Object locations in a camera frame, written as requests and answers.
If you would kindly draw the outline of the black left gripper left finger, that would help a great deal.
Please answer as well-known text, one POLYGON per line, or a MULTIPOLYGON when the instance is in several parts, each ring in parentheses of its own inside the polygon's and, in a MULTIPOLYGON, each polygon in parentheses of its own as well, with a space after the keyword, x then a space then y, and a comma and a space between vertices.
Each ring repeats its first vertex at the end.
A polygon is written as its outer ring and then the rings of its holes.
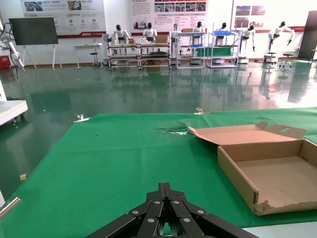
POLYGON ((89 238, 154 238, 163 236, 165 183, 158 190, 148 192, 146 201, 123 214, 97 231, 89 238))

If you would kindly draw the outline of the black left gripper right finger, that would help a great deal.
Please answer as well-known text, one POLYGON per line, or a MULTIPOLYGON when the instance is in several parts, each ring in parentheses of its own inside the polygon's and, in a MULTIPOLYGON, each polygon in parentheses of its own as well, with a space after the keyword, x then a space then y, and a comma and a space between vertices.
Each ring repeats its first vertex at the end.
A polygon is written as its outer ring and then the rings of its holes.
POLYGON ((190 203, 185 193, 165 184, 167 220, 172 236, 182 238, 255 238, 256 235, 190 203))

